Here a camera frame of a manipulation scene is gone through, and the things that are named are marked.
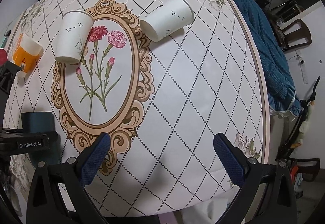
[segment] blue gripper pad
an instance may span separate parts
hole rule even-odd
[[[111,139],[107,133],[101,133],[99,138],[88,147],[93,148],[93,150],[81,167],[79,181],[82,187],[91,184],[110,147]]]
[[[244,168],[237,161],[236,157],[223,139],[221,139],[219,134],[220,133],[216,134],[213,139],[214,151],[218,155],[222,165],[225,167],[232,183],[242,187],[245,182]]]

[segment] paper cup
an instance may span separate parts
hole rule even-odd
[[[179,30],[194,20],[194,12],[185,0],[167,0],[146,17],[140,19],[144,34],[154,42]]]
[[[71,10],[62,17],[62,24],[56,44],[55,60],[65,64],[80,62],[82,50],[94,18],[87,12]]]

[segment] teal blanket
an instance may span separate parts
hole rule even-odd
[[[284,115],[286,111],[290,111],[298,116],[301,107],[295,84],[286,57],[277,44],[268,19],[254,0],[234,0],[234,2],[251,31],[261,58],[270,112]]]

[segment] table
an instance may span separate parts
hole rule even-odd
[[[139,17],[165,1],[42,0],[25,11],[7,43],[11,56],[23,31],[44,53],[29,77],[15,80],[5,127],[21,126],[20,112],[53,112],[62,162],[100,132],[110,134],[111,149],[86,187],[104,216],[170,212],[229,190],[212,146],[216,133],[224,132],[247,156],[268,159],[263,70],[233,0],[220,12],[213,0],[186,0],[194,22],[151,43]],[[74,9],[92,14],[97,28],[82,63],[61,65],[54,61],[61,17]],[[96,90],[92,98],[86,85]],[[27,192],[33,173],[28,155],[14,157],[12,168]]]

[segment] ornate frame print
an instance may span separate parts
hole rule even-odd
[[[74,111],[65,89],[65,64],[56,62],[53,69],[51,101],[59,109],[59,119],[78,152],[90,146],[101,132],[111,138],[108,158],[105,158],[99,171],[109,175],[117,163],[117,154],[126,153],[131,147],[131,138],[137,135],[136,127],[144,118],[143,102],[154,93],[153,76],[149,54],[150,40],[140,29],[139,19],[126,8],[124,3],[115,0],[100,0],[86,10],[95,21],[108,19],[118,23],[127,33],[132,51],[132,73],[127,95],[122,106],[113,118],[99,125],[82,120]]]

